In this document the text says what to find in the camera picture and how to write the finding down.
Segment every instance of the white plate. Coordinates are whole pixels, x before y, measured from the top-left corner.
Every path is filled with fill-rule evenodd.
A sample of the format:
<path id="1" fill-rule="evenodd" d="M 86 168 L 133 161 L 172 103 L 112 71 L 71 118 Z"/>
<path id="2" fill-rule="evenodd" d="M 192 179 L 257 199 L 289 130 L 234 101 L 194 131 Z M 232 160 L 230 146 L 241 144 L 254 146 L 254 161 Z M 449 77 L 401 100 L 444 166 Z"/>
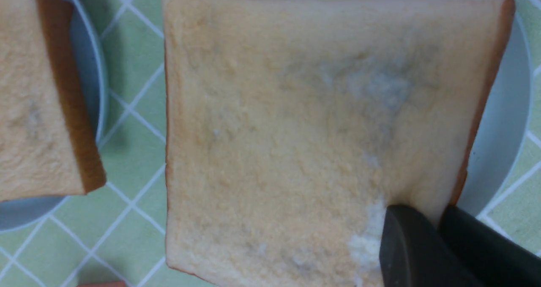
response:
<path id="1" fill-rule="evenodd" d="M 92 128 L 99 142 L 107 118 L 107 70 L 100 39 L 79 0 L 67 0 L 75 6 L 70 38 Z M 0 204 L 0 233 L 20 229 L 52 212 L 64 197 L 38 197 Z"/>
<path id="2" fill-rule="evenodd" d="M 515 21 L 473 144 L 458 206 L 476 216 L 514 167 L 531 112 L 532 68 L 522 24 Z"/>

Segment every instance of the brown crust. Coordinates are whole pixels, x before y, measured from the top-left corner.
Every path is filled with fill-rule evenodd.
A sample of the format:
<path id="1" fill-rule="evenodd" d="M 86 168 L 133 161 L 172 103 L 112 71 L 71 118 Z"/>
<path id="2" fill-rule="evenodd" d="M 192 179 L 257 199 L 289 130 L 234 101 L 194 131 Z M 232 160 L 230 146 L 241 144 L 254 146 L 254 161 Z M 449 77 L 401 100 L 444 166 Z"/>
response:
<path id="1" fill-rule="evenodd" d="M 486 76 L 486 83 L 485 83 L 485 86 L 483 87 L 483 92 L 481 93 L 481 99 L 479 100 L 479 105 L 477 106 L 477 111 L 475 112 L 475 116 L 473 118 L 473 123 L 470 129 L 470 137 L 468 139 L 466 153 L 464 154 L 464 160 L 462 162 L 462 166 L 460 167 L 458 177 L 456 178 L 456 185 L 454 187 L 453 195 L 450 200 L 451 205 L 456 205 L 456 203 L 458 202 L 458 199 L 460 198 L 460 194 L 462 193 L 462 189 L 464 188 L 464 184 L 466 183 L 466 178 L 468 175 L 467 168 L 468 168 L 468 162 L 470 158 L 470 152 L 473 147 L 473 141 L 475 140 L 475 137 L 477 135 L 477 130 L 479 129 L 481 118 L 483 117 L 483 111 L 485 110 L 485 105 L 489 98 L 490 90 L 492 89 L 492 85 L 494 84 L 494 81 L 498 74 L 502 57 L 507 48 L 509 37 L 511 36 L 511 28 L 513 25 L 514 12 L 515 12 L 514 0 L 506 0 L 504 4 L 502 5 L 502 13 L 501 13 L 502 19 L 500 20 L 500 25 L 502 29 L 500 29 L 499 31 L 499 36 L 497 38 L 498 42 L 495 43 L 495 48 L 492 54 L 492 62 L 490 64 L 489 71 Z"/>
<path id="2" fill-rule="evenodd" d="M 60 105 L 85 193 L 106 183 L 85 99 L 69 42 L 69 22 L 62 0 L 36 0 Z"/>
<path id="3" fill-rule="evenodd" d="M 514 12 L 515 12 L 515 2 L 514 0 L 505 0 L 504 5 L 502 5 L 502 20 L 500 21 L 502 29 L 499 31 L 499 36 L 497 37 L 497 43 L 495 43 L 495 48 L 493 50 L 492 55 L 492 61 L 489 67 L 489 70 L 487 72 L 486 82 L 483 86 L 483 91 L 481 92 L 481 98 L 479 99 L 479 104 L 477 105 L 477 110 L 475 112 L 475 116 L 473 118 L 473 123 L 470 128 L 470 135 L 468 137 L 468 145 L 466 147 L 466 152 L 464 155 L 464 160 L 462 162 L 462 165 L 460 166 L 460 170 L 457 177 L 457 182 L 454 187 L 454 191 L 450 200 L 450 205 L 456 205 L 456 202 L 458 202 L 458 198 L 460 197 L 460 194 L 462 192 L 462 189 L 464 187 L 464 183 L 466 181 L 467 177 L 467 165 L 468 160 L 470 156 L 470 152 L 473 146 L 473 141 L 475 140 L 475 137 L 477 135 L 477 130 L 479 129 L 479 125 L 481 123 L 481 118 L 483 116 L 483 111 L 485 110 L 486 102 L 489 98 L 489 93 L 492 88 L 492 85 L 494 83 L 494 80 L 496 78 L 496 75 L 499 71 L 500 62 L 502 61 L 503 54 L 506 50 L 509 37 L 511 35 L 511 27 L 514 19 Z M 167 81 L 167 46 L 166 46 L 166 56 L 165 56 L 165 67 L 166 67 L 166 94 L 168 94 L 168 81 Z M 166 115 L 169 117 L 169 107 L 166 106 Z M 167 152 L 168 152 L 168 144 L 169 144 L 169 119 L 167 119 L 167 142 L 166 142 L 166 158 L 167 158 Z M 168 169 L 166 167 L 166 187 L 168 182 Z M 169 196 L 168 202 L 167 202 L 167 212 L 169 214 Z M 184 272 L 188 275 L 195 276 L 205 282 L 214 284 L 216 286 L 219 286 L 217 283 L 213 283 L 211 281 L 207 281 L 206 279 L 203 279 L 202 277 L 196 275 L 195 273 L 187 272 L 182 269 L 179 269 L 177 267 L 171 266 L 168 262 L 166 262 L 167 266 L 171 269 Z"/>

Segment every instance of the white bread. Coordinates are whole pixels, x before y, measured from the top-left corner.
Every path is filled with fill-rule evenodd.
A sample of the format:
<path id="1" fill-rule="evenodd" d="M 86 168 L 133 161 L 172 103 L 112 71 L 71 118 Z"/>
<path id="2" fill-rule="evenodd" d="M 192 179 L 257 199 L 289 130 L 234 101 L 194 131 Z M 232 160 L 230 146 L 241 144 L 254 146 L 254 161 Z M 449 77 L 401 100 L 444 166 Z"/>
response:
<path id="1" fill-rule="evenodd" d="M 514 0 L 163 0 L 167 264 L 380 285 L 386 204 L 460 191 Z"/>
<path id="2" fill-rule="evenodd" d="M 0 0 L 0 202 L 105 184 L 62 0 Z"/>

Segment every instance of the table surface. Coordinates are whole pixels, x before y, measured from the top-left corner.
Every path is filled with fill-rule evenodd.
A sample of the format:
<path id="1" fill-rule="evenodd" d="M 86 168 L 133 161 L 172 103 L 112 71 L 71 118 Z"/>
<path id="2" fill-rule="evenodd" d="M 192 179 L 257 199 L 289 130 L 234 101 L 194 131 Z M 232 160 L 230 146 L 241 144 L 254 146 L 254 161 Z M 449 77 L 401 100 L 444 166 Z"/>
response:
<path id="1" fill-rule="evenodd" d="M 211 286 L 168 269 L 164 34 L 160 0 L 82 0 L 100 34 L 110 81 L 101 148 L 109 182 L 70 197 L 38 223 L 0 235 L 0 287 L 75 287 L 123 279 L 130 287 Z M 541 0 L 517 0 L 533 65 L 541 67 Z M 483 218 L 541 255 L 541 76 L 516 168 Z"/>

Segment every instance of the black object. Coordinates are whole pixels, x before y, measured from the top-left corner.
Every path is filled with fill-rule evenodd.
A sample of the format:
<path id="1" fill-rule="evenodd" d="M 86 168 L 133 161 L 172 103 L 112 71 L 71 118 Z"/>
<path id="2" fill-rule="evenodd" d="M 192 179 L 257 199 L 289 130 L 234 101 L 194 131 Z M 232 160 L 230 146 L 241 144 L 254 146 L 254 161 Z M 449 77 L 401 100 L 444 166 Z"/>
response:
<path id="1" fill-rule="evenodd" d="M 438 231 L 409 206 L 387 208 L 379 252 L 385 287 L 541 287 L 541 260 L 449 206 Z"/>

